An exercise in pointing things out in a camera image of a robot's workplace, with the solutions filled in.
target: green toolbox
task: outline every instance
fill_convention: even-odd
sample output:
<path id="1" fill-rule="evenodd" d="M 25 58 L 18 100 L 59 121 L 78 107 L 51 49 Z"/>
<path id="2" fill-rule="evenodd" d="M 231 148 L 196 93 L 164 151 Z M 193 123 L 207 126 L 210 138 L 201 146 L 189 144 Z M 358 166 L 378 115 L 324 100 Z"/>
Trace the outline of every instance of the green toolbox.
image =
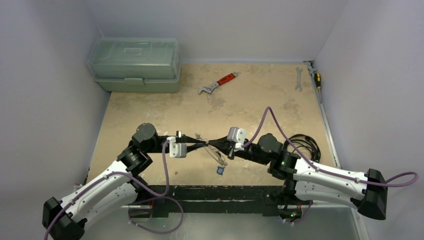
<path id="1" fill-rule="evenodd" d="M 174 93 L 180 89 L 181 52 L 175 38 L 100 38 L 88 67 L 110 92 Z"/>

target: open-end wrench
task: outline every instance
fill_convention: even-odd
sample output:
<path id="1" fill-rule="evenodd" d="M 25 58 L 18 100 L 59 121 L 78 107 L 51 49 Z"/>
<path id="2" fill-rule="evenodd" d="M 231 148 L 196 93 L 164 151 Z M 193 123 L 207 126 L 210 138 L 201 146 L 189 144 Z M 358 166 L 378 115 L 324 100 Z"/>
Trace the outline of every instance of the open-end wrench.
<path id="1" fill-rule="evenodd" d="M 297 85 L 294 88 L 294 90 L 299 89 L 299 92 L 302 92 L 302 85 L 301 85 L 301 73 L 302 73 L 302 68 L 296 68 L 297 71 Z"/>
<path id="2" fill-rule="evenodd" d="M 237 77 L 239 74 L 237 72 L 233 72 L 230 73 L 228 75 L 226 75 L 225 77 L 219 79 L 217 82 L 215 82 L 214 84 L 210 85 L 210 86 L 202 86 L 201 88 L 199 88 L 199 94 L 201 92 L 207 92 L 208 94 L 211 94 L 212 91 L 214 89 L 216 89 L 217 87 L 228 83 L 229 81 L 233 80 L 235 77 Z"/>

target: wooden tabletop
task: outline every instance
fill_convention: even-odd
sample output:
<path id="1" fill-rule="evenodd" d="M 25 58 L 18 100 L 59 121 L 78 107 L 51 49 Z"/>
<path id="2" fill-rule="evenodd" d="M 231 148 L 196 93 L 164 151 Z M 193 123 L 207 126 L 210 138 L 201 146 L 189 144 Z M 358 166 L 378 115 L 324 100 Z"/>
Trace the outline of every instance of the wooden tabletop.
<path id="1" fill-rule="evenodd" d="M 302 91 L 297 85 L 296 67 L 302 68 Z M 212 94 L 198 94 L 220 78 L 239 73 Z M 98 135 L 88 180 L 104 171 L 128 146 L 142 123 L 151 123 L 159 135 L 183 134 L 212 140 L 224 137 L 230 127 L 246 129 L 250 139 L 264 110 L 271 106 L 286 135 L 309 135 L 321 150 L 321 163 L 334 166 L 316 94 L 305 65 L 296 64 L 183 64 L 181 88 L 177 93 L 112 92 Z M 272 133 L 284 138 L 270 114 L 259 136 Z M 151 185 L 164 185 L 162 157 L 150 156 L 153 163 L 140 175 Z M 169 158 L 167 165 L 172 185 L 281 185 L 267 173 L 267 166 L 235 158 L 225 160 L 223 175 L 218 163 L 205 149 L 188 153 L 186 158 Z"/>

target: white robotic arm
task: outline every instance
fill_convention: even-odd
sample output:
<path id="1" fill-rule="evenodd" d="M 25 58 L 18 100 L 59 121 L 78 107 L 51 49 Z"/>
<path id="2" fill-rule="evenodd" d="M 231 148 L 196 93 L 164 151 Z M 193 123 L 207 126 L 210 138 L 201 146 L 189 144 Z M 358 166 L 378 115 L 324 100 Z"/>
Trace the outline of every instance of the white robotic arm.
<path id="1" fill-rule="evenodd" d="M 239 157 L 269 165 L 268 173 L 277 179 L 284 180 L 282 187 L 268 186 L 273 189 L 278 188 L 271 207 L 276 208 L 281 203 L 287 205 L 319 200 L 358 209 L 360 214 L 369 218 L 377 220 L 386 218 L 388 188 L 379 171 L 369 169 L 367 173 L 353 172 L 310 162 L 297 154 L 283 150 L 283 144 L 270 133 L 261 136 L 257 144 L 252 143 L 252 140 L 248 141 L 245 136 L 244 129 L 232 127 L 226 137 L 205 142 L 182 135 L 179 131 L 175 136 L 158 136 L 152 124 L 141 124 L 132 136 L 128 147 L 105 171 L 70 195 L 60 200 L 52 197 L 44 203 L 42 224 L 47 229 L 45 239 L 50 234 L 54 240 L 78 240 L 84 234 L 84 229 L 89 228 L 113 210 L 140 199 L 140 196 L 144 202 L 154 196 L 169 199 L 166 196 L 170 188 L 168 177 L 163 194 L 154 192 L 151 186 L 139 177 L 139 174 L 153 162 L 147 153 L 162 153 L 162 156 L 169 153 L 172 158 L 184 158 L 187 153 L 206 146 L 217 148 L 229 159 Z M 165 157 L 163 157 L 163 163 L 165 174 L 167 174 Z M 418 179 L 416 173 L 415 176 L 411 183 Z M 191 187 L 196 193 L 199 189 L 220 193 L 216 191 L 217 186 Z M 244 188 L 240 186 L 239 190 L 244 191 Z M 180 192 L 181 195 L 176 195 L 174 191 L 170 196 L 175 195 L 179 199 L 196 196 L 190 191 L 190 186 L 186 186 L 184 191 Z M 197 200 L 186 199 L 183 202 L 195 203 Z M 216 198 L 211 202 L 220 204 Z"/>

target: yellow-handled screwdriver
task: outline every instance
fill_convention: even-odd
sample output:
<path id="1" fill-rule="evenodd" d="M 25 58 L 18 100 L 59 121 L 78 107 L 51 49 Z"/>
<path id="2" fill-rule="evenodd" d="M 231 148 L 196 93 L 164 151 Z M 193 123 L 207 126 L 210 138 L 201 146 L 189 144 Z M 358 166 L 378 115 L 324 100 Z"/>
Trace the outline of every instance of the yellow-handled screwdriver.
<path id="1" fill-rule="evenodd" d="M 323 101 L 321 100 L 321 75 L 318 72 L 315 73 L 313 80 L 315 81 L 315 86 L 318 90 L 319 103 L 322 103 Z"/>

